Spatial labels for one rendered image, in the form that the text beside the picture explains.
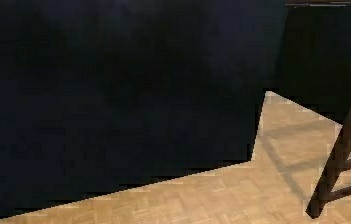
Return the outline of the dark navy sofa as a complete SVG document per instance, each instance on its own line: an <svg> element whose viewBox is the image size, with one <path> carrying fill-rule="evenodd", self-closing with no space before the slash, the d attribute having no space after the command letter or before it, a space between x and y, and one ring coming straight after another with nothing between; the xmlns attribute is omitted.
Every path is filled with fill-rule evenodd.
<svg viewBox="0 0 351 224"><path fill-rule="evenodd" d="M247 162L269 90L345 118L351 0L0 0L0 219Z"/></svg>

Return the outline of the dark brown wooden chair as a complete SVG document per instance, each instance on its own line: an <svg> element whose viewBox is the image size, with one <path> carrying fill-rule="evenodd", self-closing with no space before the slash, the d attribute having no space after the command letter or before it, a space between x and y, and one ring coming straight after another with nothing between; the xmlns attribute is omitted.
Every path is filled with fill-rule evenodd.
<svg viewBox="0 0 351 224"><path fill-rule="evenodd" d="M306 208L312 219L318 218L328 202L351 195L351 186L334 191L336 181L342 172L351 170L351 106L323 172Z"/></svg>

